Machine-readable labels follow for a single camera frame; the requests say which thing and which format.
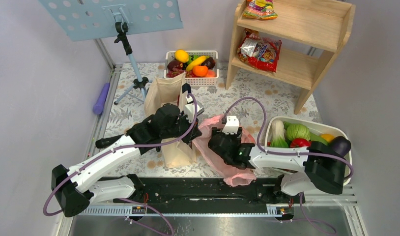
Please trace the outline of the beige canvas tote bag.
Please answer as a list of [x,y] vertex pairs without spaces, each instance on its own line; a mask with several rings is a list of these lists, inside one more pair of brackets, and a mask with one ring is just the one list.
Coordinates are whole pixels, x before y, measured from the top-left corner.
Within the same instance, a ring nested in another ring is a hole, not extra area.
[[[144,101],[145,116],[154,114],[167,103],[177,105],[183,111],[187,104],[187,92],[182,91],[182,86],[186,83],[185,78],[185,72],[170,79],[155,78]],[[162,146],[161,152],[167,168],[180,168],[197,162],[195,151],[183,141]]]

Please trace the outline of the pink plastic grocery bag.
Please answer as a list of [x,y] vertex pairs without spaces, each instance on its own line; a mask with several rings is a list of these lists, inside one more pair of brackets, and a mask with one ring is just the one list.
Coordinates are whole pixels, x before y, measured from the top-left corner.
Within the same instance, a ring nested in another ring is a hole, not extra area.
[[211,130],[213,127],[223,128],[222,124],[223,115],[214,116],[205,119],[198,128],[202,132],[202,135],[193,140],[193,144],[196,149],[200,152],[206,163],[214,170],[217,174],[223,177],[224,182],[232,187],[249,185],[252,181],[256,180],[254,170],[245,169],[241,170],[236,167],[227,165],[223,159],[214,153],[209,147],[208,142],[211,138]]

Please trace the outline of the orange fruit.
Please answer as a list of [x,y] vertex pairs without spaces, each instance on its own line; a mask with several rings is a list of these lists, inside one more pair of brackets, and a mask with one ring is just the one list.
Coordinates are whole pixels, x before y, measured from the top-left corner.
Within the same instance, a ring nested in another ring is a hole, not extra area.
[[192,69],[195,77],[205,77],[208,74],[208,71],[208,67],[203,65],[196,65]]

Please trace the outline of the single yellow banana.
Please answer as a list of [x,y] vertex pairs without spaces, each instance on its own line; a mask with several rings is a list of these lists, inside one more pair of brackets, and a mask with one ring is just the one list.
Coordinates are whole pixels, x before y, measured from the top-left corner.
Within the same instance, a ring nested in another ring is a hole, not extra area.
[[188,66],[186,67],[186,71],[192,71],[192,69],[197,66],[201,65],[204,61],[206,61],[209,58],[209,56],[199,56],[195,60],[193,60]]

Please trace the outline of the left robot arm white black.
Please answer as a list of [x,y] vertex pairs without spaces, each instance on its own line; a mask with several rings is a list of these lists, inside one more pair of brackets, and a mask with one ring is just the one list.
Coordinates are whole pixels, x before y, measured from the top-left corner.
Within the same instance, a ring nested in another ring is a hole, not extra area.
[[174,104],[165,104],[125,134],[96,142],[102,151],[69,168],[58,165],[52,169],[49,198],[55,197],[66,217],[76,216],[89,205],[111,199],[128,198],[140,201],[144,189],[137,177],[101,178],[119,164],[138,158],[151,149],[183,141],[188,144],[201,135],[197,116],[202,105],[190,103],[181,111]]

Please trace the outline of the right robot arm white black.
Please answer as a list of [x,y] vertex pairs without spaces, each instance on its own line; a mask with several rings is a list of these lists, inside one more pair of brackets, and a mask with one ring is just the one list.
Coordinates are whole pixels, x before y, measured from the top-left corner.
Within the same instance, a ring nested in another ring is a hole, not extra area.
[[343,192],[345,169],[350,163],[321,142],[309,147],[275,148],[241,142],[242,128],[237,134],[226,134],[213,127],[208,147],[225,164],[238,169],[279,168],[295,171],[278,178],[274,198],[281,203],[301,192],[318,189],[340,195]]

